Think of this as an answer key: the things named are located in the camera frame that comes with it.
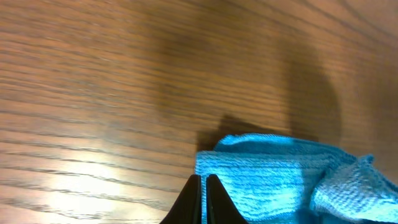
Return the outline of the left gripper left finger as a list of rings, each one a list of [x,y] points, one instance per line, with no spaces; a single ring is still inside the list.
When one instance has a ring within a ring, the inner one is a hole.
[[[201,224],[201,177],[191,175],[160,224]]]

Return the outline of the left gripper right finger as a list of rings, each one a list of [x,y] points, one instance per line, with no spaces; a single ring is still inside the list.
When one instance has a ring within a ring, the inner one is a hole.
[[[248,224],[215,174],[206,178],[206,219],[207,224]]]

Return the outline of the blue microfibre cloth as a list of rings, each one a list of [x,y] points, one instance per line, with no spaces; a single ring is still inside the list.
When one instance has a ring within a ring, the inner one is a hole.
[[[397,186],[333,146],[271,134],[229,135],[197,154],[249,223],[396,223]]]

